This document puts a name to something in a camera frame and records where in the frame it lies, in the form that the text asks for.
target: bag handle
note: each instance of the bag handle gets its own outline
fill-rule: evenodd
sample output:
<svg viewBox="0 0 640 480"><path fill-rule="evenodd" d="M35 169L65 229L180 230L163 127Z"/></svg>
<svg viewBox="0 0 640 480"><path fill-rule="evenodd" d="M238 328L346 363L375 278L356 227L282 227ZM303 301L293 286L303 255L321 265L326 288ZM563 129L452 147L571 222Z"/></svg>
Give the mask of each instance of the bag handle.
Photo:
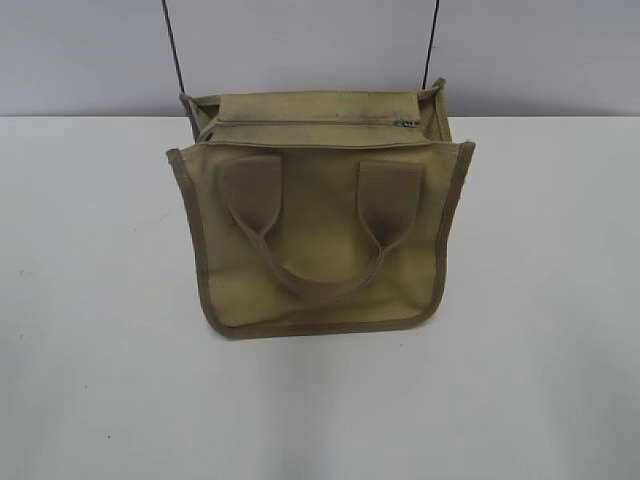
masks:
<svg viewBox="0 0 640 480"><path fill-rule="evenodd" d="M280 283L307 300L348 295L376 277L386 254L402 242L413 226L422 183L421 164L361 161L358 218L374 244L375 253L358 276L318 282L282 266L266 240L282 206L280 156L248 156L225 162L221 167L221 191L234 220Z"/></svg>
<svg viewBox="0 0 640 480"><path fill-rule="evenodd" d="M438 12L440 11L440 0L436 0L433 8L433 21L431 23L431 34L429 35L429 47L427 48L427 59L424 62L424 76L422 77L422 90L427 88L427 75L429 75L429 63L431 62L431 50L433 50L433 37L436 34L436 23L438 23Z"/></svg>
<svg viewBox="0 0 640 480"><path fill-rule="evenodd" d="M180 61L178 60L178 52L176 51L176 41L173 38L173 28L171 28L171 20L169 19L169 7L167 7L167 0L162 0L162 13L164 13L164 21L167 24L167 35L169 36L169 43L171 44L173 66L176 68L176 77L178 77L178 87L180 88L180 93L184 93L182 71L180 70Z"/></svg>

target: khaki tote bag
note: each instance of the khaki tote bag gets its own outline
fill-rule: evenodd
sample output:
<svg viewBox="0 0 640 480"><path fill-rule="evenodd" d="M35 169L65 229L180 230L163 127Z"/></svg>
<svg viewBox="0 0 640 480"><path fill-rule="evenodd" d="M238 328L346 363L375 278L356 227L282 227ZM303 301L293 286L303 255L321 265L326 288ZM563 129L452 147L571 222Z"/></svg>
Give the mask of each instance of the khaki tote bag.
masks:
<svg viewBox="0 0 640 480"><path fill-rule="evenodd" d="M195 140L168 157L211 326L255 338L429 318L475 146L451 140L444 80L417 92L192 98L165 15Z"/></svg>

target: zipper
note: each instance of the zipper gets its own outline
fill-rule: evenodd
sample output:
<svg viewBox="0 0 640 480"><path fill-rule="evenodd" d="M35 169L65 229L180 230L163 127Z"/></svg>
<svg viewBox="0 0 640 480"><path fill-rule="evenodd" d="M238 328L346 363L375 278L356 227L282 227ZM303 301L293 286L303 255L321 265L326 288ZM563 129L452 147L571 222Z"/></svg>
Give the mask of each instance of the zipper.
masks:
<svg viewBox="0 0 640 480"><path fill-rule="evenodd" d="M328 121L320 121L320 120L301 120L296 122L286 122L286 121L266 121L266 120L218 120L216 121L218 125L229 125L229 126L295 126L295 125L322 125L322 126L335 126L335 125L353 125L353 126L394 126L394 127L404 127L404 128L418 128L420 126L420 122L416 120L380 120L380 121L367 121L367 122L328 122Z"/></svg>
<svg viewBox="0 0 640 480"><path fill-rule="evenodd" d="M233 145L238 147L260 147L260 148L320 148L326 150L382 150L385 148L402 148L402 147L422 147L425 145L431 145L433 143L442 143L442 142L432 142L427 140L426 138L422 141L415 142L396 142L396 143L381 143L377 145L329 145L329 144L265 144L265 143L252 143L252 142L238 142L233 140L207 140L206 143L208 145Z"/></svg>

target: gray wall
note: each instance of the gray wall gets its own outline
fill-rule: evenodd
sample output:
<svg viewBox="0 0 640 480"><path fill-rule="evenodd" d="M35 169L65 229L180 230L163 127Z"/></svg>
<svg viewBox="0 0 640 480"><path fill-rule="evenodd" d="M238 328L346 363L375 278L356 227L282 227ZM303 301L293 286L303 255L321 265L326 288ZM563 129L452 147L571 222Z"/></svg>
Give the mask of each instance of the gray wall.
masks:
<svg viewBox="0 0 640 480"><path fill-rule="evenodd" d="M433 3L170 0L187 90L415 89ZM454 115L638 115L637 0L442 0ZM2 0L0 115L175 115L160 0Z"/></svg>

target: black strap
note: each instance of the black strap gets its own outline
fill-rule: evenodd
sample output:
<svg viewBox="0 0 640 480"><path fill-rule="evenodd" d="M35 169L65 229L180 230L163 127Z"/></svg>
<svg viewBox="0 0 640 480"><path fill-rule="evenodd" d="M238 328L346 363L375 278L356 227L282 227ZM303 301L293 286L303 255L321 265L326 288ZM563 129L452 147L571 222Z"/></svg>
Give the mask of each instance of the black strap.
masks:
<svg viewBox="0 0 640 480"><path fill-rule="evenodd" d="M436 22L438 21L438 12L440 11L440 0L436 0L436 6L433 9L433 23L431 24L431 36L429 37L429 49L427 50L427 60L424 65L424 77L422 77L422 89L427 88L427 75L429 74L429 62L431 61L431 49L433 48L433 37L436 33Z"/></svg>
<svg viewBox="0 0 640 480"><path fill-rule="evenodd" d="M184 82L182 81L182 72L180 70L180 62L178 62L178 53L176 52L176 42L173 38L173 29L171 28L171 20L169 19L169 9L167 8L167 0L162 0L162 10L164 11L164 19L167 23L167 33L169 34L169 42L171 43L171 53L173 53L173 64L176 67L176 75L178 76L178 85L180 92L184 93ZM433 10L433 23L431 24L431 35L429 37L429 48L427 49L427 59L424 65L424 77L422 77L422 90L427 86L427 75L429 74L429 62L431 62L431 50L433 49L433 37L436 33L436 23L438 21L438 12L440 11L440 0L436 0Z"/></svg>
<svg viewBox="0 0 640 480"><path fill-rule="evenodd" d="M176 52L176 42L173 39L173 29L171 28L171 20L169 20L169 9L167 8L167 0L162 0L162 10L164 11L164 20L167 22L167 33L169 34L169 42L171 43L171 52L173 53L173 64L176 67L176 75L178 76L178 85L180 92L184 93L184 83L182 82L182 72L180 71L180 62L178 62L178 53Z"/></svg>

